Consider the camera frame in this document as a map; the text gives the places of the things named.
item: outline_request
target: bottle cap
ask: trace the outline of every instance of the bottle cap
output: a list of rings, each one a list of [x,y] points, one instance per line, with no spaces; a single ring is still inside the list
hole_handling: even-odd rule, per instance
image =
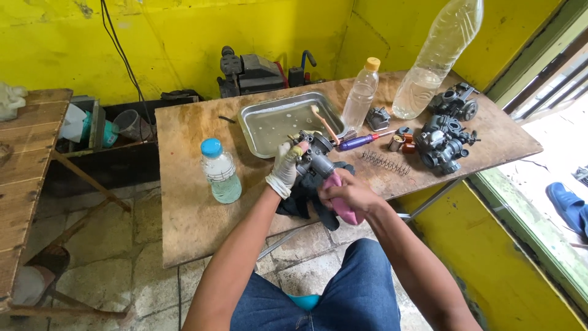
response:
[[[380,68],[380,60],[377,58],[367,58],[366,69],[370,71],[377,71]]]
[[[218,139],[208,138],[200,144],[200,150],[207,158],[217,158],[222,154],[222,145]]]

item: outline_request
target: purple screwdriver handle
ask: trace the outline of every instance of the purple screwdriver handle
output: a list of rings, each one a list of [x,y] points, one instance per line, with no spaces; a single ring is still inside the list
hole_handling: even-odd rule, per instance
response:
[[[351,140],[347,140],[341,145],[339,145],[339,149],[342,151],[352,150],[354,148],[363,146],[367,143],[371,143],[373,141],[373,136],[371,134],[365,135],[363,137],[353,138]]]

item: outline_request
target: screwdriver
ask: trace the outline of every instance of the screwdriver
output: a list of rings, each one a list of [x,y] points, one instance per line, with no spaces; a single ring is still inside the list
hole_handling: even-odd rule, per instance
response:
[[[350,139],[350,140],[347,140],[347,141],[341,143],[341,145],[339,145],[339,149],[342,151],[352,150],[354,148],[363,146],[365,144],[369,144],[372,141],[374,141],[380,137],[383,137],[383,136],[389,135],[389,134],[393,134],[395,132],[396,132],[396,130],[393,130],[393,131],[388,131],[388,132],[382,133],[382,134],[374,133],[374,134],[364,135],[363,137],[353,138],[353,139]]]

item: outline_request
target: stainless steel tray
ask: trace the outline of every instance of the stainless steel tray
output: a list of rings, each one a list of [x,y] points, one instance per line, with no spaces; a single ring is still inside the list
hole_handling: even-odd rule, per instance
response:
[[[347,126],[329,99],[320,92],[306,92],[241,109],[239,123],[251,153],[260,158],[274,157],[278,145],[288,141],[289,134],[300,130],[320,131],[331,139],[323,124],[312,114],[311,105],[319,108],[319,115],[329,123],[338,138],[347,133]]]

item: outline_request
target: small bottle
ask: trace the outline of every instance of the small bottle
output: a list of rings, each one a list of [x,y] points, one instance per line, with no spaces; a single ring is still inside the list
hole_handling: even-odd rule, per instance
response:
[[[483,0],[451,0],[437,15],[415,64],[396,92],[392,111],[404,119],[416,118],[474,39],[484,15]]]
[[[212,195],[220,203],[233,203],[241,196],[241,182],[237,177],[233,157],[222,151],[221,142],[208,138],[200,144],[200,165],[211,185]]]
[[[377,69],[379,67],[380,60],[367,58],[366,65],[355,78],[355,83],[353,83],[343,108],[343,121],[350,130],[359,131],[362,128],[373,96],[376,94],[379,79]]]

